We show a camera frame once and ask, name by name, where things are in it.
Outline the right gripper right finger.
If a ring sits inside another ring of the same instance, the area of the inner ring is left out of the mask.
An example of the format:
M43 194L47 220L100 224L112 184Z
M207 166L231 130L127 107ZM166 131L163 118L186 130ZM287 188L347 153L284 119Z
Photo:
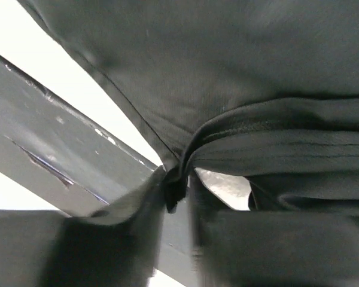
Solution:
M359 286L359 216L234 210L188 183L201 286Z

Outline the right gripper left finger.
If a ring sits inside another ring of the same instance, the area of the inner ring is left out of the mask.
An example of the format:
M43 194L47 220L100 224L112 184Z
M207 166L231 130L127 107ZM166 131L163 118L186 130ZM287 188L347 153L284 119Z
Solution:
M0 286L146 286L159 253L164 176L156 169L89 216L0 210Z

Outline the black t-shirt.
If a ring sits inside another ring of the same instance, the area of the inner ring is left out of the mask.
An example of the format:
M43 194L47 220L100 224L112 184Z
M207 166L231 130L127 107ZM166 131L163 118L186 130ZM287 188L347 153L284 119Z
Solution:
M22 1L158 153L257 209L359 214L359 1Z

